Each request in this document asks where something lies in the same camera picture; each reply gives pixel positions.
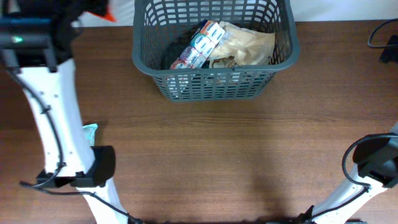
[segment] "plastic bag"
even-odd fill
[[[275,47],[275,34],[266,34],[239,28],[229,22],[220,22],[225,35],[210,54],[208,60],[234,57],[242,65],[265,65],[271,60]]]

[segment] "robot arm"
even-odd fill
[[[113,148],[91,148],[84,139],[70,47],[77,33],[70,23],[88,5],[84,1],[34,1],[35,6],[49,2],[51,7],[22,7],[0,21],[2,59],[24,90],[45,153],[45,169],[37,176],[37,184],[21,184],[52,195],[83,195],[97,223],[141,223],[120,204],[113,182]],[[106,8],[106,1],[99,2]],[[45,190],[66,184],[78,192]]]
[[[322,203],[310,207],[296,223],[346,223],[366,202],[398,183],[398,123],[391,133],[366,136],[356,146],[354,167],[346,180]]]

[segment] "snack package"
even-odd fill
[[[224,36],[225,30],[221,28],[217,22],[204,20],[195,35],[197,33],[206,35],[215,45],[217,45]]]
[[[207,60],[234,57],[242,65],[266,65],[271,60],[275,47],[275,34],[266,34],[239,28],[229,22],[220,22],[225,35]]]
[[[180,68],[190,68],[189,65],[187,65],[184,61],[180,59],[176,59],[172,66],[170,66],[170,69],[180,69]]]
[[[200,68],[225,34],[217,22],[204,20],[170,69]]]

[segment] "green light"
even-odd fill
[[[18,37],[18,36],[12,37],[12,42],[13,43],[18,44],[18,43],[21,43],[22,41],[24,41],[24,39],[22,37]]]

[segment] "white wall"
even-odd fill
[[[353,21],[398,17],[398,0],[290,0],[296,21]],[[112,0],[117,23],[84,14],[85,26],[132,26],[134,0]]]

